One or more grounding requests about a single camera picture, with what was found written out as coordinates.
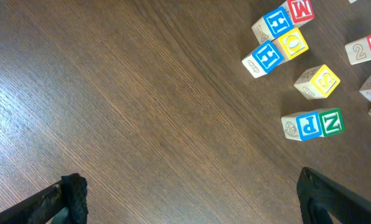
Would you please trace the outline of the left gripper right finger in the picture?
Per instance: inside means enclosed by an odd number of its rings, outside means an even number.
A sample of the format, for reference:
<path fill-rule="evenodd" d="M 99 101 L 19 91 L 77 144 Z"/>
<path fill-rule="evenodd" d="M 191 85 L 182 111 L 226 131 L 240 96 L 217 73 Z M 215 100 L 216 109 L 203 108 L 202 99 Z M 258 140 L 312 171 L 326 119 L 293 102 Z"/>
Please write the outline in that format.
<path fill-rule="evenodd" d="M 303 167 L 296 186 L 304 224 L 371 223 L 371 202 L 310 167 Z"/>

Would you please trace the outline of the yellow S block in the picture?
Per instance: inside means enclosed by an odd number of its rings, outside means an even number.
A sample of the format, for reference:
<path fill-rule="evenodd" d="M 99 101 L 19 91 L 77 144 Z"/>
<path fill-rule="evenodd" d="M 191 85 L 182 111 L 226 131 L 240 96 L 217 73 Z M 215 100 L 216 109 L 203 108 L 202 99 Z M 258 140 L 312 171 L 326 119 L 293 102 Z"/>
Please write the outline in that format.
<path fill-rule="evenodd" d="M 327 98 L 340 84 L 340 79 L 325 64 L 307 69 L 294 87 L 308 100 Z"/>

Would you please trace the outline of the blue h block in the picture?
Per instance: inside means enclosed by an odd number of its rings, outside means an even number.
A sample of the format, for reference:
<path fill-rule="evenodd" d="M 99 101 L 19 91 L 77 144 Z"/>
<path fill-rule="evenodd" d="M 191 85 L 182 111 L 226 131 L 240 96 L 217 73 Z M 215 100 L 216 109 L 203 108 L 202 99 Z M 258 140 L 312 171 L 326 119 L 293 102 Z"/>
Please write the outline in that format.
<path fill-rule="evenodd" d="M 267 40 L 248 54 L 242 64 L 254 78 L 259 78 L 269 74 L 284 60 L 278 48 Z"/>
<path fill-rule="evenodd" d="M 275 40 L 293 28 L 294 24 L 282 6 L 265 14 L 251 27 L 259 44 L 267 40 Z"/>

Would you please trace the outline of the yellow O block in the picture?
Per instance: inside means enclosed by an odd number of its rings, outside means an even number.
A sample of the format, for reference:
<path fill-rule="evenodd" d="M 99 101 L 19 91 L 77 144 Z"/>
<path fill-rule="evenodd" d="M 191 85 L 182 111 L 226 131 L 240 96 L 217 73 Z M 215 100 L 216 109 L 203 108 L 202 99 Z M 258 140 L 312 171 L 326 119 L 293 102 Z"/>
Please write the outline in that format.
<path fill-rule="evenodd" d="M 273 44 L 284 58 L 280 64 L 296 58 L 309 49 L 308 44 L 297 27 L 275 39 Z"/>

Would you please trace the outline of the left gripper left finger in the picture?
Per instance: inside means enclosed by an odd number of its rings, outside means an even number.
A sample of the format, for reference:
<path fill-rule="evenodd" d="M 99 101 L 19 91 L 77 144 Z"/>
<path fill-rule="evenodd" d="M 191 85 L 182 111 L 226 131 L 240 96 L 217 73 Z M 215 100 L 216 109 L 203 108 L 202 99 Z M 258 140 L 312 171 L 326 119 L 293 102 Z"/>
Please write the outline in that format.
<path fill-rule="evenodd" d="M 87 216 L 87 180 L 74 173 L 0 212 L 0 224 L 86 224 Z"/>

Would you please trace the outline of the blue H block lower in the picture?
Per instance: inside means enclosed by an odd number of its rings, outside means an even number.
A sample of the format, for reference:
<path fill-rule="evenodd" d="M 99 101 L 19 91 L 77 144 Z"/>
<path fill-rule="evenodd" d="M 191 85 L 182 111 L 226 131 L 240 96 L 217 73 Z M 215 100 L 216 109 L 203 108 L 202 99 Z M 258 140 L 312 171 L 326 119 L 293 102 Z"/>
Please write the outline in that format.
<path fill-rule="evenodd" d="M 278 48 L 267 40 L 248 54 L 242 64 L 254 78 L 259 78 L 269 74 L 284 60 Z"/>

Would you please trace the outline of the blue H block upper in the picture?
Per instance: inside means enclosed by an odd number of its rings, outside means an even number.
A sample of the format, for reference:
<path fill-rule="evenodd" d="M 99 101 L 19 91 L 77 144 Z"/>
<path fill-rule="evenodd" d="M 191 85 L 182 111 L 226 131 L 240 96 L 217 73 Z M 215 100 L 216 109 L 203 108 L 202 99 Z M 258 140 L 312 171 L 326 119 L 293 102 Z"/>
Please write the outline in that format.
<path fill-rule="evenodd" d="M 251 27 L 259 44 L 267 40 L 275 40 L 293 28 L 294 24 L 282 6 L 265 14 Z"/>

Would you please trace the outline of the red 6 block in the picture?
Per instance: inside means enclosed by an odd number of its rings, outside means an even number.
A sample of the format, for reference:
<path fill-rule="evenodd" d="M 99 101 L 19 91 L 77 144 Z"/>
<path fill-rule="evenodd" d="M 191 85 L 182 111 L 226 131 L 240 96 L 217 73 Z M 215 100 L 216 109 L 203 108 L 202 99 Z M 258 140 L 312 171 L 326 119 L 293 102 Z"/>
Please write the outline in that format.
<path fill-rule="evenodd" d="M 371 60 L 371 35 L 346 44 L 345 50 L 351 65 Z"/>

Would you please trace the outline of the green N block left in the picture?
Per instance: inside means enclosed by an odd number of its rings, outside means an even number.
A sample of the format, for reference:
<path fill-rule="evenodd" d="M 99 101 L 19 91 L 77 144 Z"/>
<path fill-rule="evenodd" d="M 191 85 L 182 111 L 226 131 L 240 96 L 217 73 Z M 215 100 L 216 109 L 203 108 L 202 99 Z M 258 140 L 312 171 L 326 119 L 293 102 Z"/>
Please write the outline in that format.
<path fill-rule="evenodd" d="M 340 108 L 317 109 L 319 124 L 322 128 L 322 138 L 343 133 L 345 131 L 344 121 Z"/>

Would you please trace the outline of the red M block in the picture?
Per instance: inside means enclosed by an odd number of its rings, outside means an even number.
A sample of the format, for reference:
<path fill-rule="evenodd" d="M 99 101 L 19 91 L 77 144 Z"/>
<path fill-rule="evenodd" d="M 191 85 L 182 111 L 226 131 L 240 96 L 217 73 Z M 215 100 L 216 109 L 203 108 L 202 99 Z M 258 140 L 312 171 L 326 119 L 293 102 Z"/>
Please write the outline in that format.
<path fill-rule="evenodd" d="M 310 0 L 286 0 L 281 7 L 288 13 L 295 27 L 301 27 L 315 18 Z"/>

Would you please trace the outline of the blue P block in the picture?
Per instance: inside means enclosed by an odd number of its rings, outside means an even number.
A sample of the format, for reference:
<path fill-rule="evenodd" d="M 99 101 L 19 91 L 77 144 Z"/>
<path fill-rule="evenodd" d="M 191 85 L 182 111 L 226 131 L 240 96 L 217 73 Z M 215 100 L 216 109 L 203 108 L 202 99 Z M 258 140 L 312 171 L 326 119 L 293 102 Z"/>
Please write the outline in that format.
<path fill-rule="evenodd" d="M 283 131 L 287 139 L 307 141 L 322 135 L 322 128 L 317 111 L 303 111 L 281 118 Z"/>

